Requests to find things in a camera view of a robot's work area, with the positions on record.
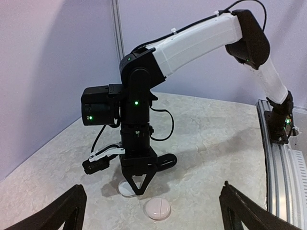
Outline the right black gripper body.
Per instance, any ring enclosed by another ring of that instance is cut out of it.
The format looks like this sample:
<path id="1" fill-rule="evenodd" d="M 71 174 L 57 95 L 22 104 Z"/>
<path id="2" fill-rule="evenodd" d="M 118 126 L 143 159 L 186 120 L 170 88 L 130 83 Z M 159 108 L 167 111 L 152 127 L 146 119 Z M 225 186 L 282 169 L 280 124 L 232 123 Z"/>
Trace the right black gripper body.
<path id="1" fill-rule="evenodd" d="M 124 176 L 142 176 L 157 172 L 157 154 L 149 147 L 141 152 L 128 152 L 119 156 Z"/>

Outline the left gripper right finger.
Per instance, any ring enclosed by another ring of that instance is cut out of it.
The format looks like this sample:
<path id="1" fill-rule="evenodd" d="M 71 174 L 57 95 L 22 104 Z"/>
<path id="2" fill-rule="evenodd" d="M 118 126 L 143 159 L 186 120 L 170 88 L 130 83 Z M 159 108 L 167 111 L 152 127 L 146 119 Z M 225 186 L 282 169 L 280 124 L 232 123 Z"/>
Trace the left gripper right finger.
<path id="1" fill-rule="evenodd" d="M 219 195 L 225 230 L 299 230 L 280 217 L 266 211 L 228 181 Z"/>

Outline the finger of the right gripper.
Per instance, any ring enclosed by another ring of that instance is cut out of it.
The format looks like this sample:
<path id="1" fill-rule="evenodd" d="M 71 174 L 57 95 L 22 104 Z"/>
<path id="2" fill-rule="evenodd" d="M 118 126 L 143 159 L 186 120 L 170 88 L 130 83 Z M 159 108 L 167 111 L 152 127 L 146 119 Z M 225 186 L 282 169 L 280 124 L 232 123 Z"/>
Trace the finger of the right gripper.
<path id="1" fill-rule="evenodd" d="M 122 169 L 122 174 L 124 176 L 124 180 L 130 184 L 136 196 L 141 196 L 145 193 L 156 172 L 154 172 L 154 168 L 149 168 L 145 171 L 145 173 L 135 175 L 126 169 Z"/>
<path id="2" fill-rule="evenodd" d="M 176 155 L 174 155 L 172 153 L 164 154 L 164 155 L 161 155 L 161 156 L 154 156 L 153 158 L 154 158 L 153 169 L 154 169 L 155 173 L 167 170 L 169 168 L 172 168 L 177 163 L 177 157 L 176 157 Z"/>

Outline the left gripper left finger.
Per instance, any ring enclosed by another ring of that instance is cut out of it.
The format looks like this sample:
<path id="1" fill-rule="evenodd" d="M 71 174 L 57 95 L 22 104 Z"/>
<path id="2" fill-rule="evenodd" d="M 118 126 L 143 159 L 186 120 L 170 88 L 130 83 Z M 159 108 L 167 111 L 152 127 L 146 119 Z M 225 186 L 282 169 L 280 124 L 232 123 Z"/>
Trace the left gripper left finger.
<path id="1" fill-rule="evenodd" d="M 81 230 L 83 228 L 87 195 L 76 184 L 42 210 L 9 226 L 8 230 Z"/>

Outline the white earbud charging case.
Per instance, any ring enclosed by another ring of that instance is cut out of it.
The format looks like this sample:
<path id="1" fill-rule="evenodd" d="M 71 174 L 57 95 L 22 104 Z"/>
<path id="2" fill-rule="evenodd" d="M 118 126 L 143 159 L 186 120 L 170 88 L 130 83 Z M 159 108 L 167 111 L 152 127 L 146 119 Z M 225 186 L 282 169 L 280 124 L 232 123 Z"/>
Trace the white earbud charging case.
<path id="1" fill-rule="evenodd" d="M 130 184 L 125 180 L 122 180 L 118 184 L 118 191 L 124 197 L 132 197 L 136 195 Z"/>

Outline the pink earbud charging case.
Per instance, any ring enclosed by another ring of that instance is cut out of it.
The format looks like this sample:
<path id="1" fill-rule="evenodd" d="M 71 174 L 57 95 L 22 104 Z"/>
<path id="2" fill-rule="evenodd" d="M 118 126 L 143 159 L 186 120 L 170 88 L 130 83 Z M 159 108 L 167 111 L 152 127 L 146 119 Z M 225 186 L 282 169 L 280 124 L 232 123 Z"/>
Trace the pink earbud charging case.
<path id="1" fill-rule="evenodd" d="M 154 197 L 146 202 L 144 211 L 150 219 L 164 220 L 171 214 L 171 206 L 165 198 Z"/>

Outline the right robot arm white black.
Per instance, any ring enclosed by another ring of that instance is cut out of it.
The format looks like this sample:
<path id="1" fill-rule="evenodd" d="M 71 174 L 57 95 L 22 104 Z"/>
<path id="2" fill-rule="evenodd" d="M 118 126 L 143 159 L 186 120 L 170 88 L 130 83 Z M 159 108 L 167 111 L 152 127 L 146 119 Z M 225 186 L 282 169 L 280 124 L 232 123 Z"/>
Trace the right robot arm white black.
<path id="1" fill-rule="evenodd" d="M 86 126 L 120 128 L 121 140 L 92 149 L 82 163 L 86 174 L 102 171 L 120 159 L 121 171 L 135 195 L 144 194 L 157 172 L 177 163 L 174 154 L 158 156 L 150 145 L 150 111 L 157 97 L 151 89 L 179 68 L 220 48 L 259 79 L 272 106 L 265 120 L 272 142 L 288 143 L 293 134 L 293 96 L 270 58 L 270 43 L 249 10 L 228 9 L 134 48 L 120 62 L 120 84 L 89 87 L 81 96 Z"/>

